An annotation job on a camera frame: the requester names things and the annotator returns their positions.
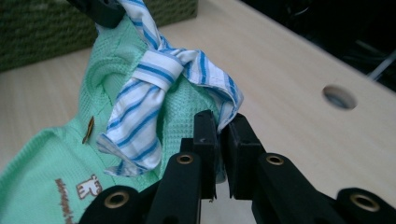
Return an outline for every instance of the wooden table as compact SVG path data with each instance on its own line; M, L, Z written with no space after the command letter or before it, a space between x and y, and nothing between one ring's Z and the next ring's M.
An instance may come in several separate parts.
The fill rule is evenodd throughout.
M202 49L245 94L240 110L265 149L290 158L320 191L374 192L396 206L396 95L234 0L200 0L198 18L165 26L176 47ZM90 49L0 75L0 169L40 129L77 112ZM352 95L340 109L328 86ZM250 202L204 202L202 223L253 223Z

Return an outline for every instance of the striped fabric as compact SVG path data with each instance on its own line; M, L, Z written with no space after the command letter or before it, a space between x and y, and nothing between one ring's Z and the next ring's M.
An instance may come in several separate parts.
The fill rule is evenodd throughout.
M236 115L243 95L233 80L203 52L173 48L160 34L141 0L120 3L147 43L148 51L122 87L106 133L101 133L96 142L100 151L122 159L119 166L106 169L108 174L134 176L153 170L161 162L157 116L166 92L180 74L205 88L215 100L219 110L218 132Z

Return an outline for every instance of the mint green cloth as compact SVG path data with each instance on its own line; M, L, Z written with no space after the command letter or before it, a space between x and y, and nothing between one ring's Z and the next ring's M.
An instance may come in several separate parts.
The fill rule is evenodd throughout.
M193 115L206 109L218 115L213 99L183 76L168 91L157 125L163 160L155 171L137 177L105 175L120 160L96 149L106 130L115 98L147 50L127 17L97 38L82 81L78 113L62 127L35 135L0 176L0 223L77 223L104 189L125 185L137 190L158 181L183 137L192 137ZM82 144L89 121L92 135Z

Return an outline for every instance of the round hole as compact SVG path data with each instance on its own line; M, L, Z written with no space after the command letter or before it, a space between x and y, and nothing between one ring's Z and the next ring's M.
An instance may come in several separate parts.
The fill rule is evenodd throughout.
M163 224L177 224L178 218L174 216L166 217L163 219Z
M273 165L282 165L284 163L283 159L278 156L267 156L266 159Z
M106 197L105 206L108 208L118 208L125 205L128 200L129 194L126 191L118 191Z
M180 164L190 164L194 158L190 155L181 155L177 157L177 162Z
M333 106L345 110L355 108L358 104L353 95L338 86L329 85L323 89L325 99Z
M357 205L359 208L369 212L377 212L379 210L379 204L371 199L370 197L363 194L352 194L350 200Z

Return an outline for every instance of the woven basket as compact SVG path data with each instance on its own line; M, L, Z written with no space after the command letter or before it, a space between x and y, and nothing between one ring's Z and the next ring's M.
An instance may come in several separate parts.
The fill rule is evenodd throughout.
M194 18L198 0L145 0L158 26ZM66 0L0 1L0 72L91 47L93 21Z

